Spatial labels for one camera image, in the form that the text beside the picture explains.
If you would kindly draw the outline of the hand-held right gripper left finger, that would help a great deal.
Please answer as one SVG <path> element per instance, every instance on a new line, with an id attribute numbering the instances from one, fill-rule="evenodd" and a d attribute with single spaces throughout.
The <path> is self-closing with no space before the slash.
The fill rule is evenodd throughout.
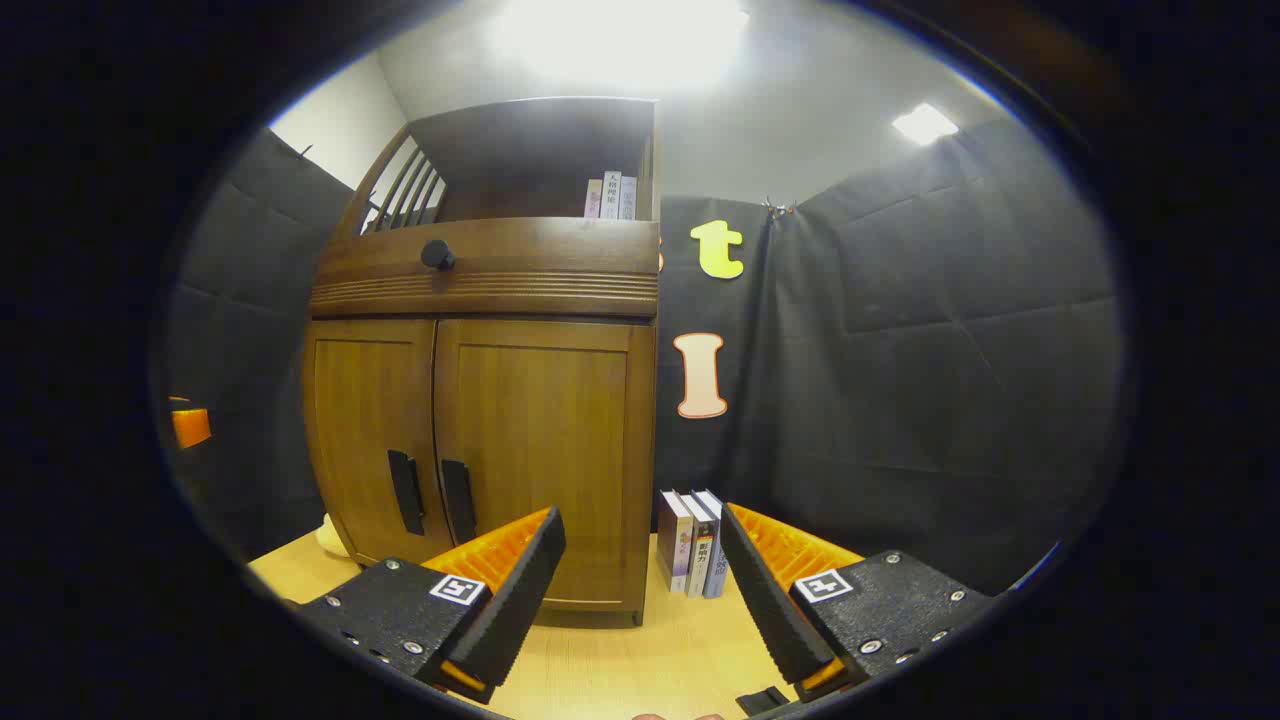
<path id="1" fill-rule="evenodd" d="M 321 635 L 481 705 L 503 685 L 566 550 L 558 507 L 425 562 L 387 559 L 298 606 Z"/>

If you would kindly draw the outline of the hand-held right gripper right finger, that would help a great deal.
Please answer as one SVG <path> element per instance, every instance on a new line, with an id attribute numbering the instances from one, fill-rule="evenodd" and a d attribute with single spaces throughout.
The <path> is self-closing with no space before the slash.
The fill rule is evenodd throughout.
<path id="1" fill-rule="evenodd" d="M 996 603 L 904 551 L 861 556 L 736 503 L 721 529 L 755 628 L 800 701 L 895 673 Z"/>

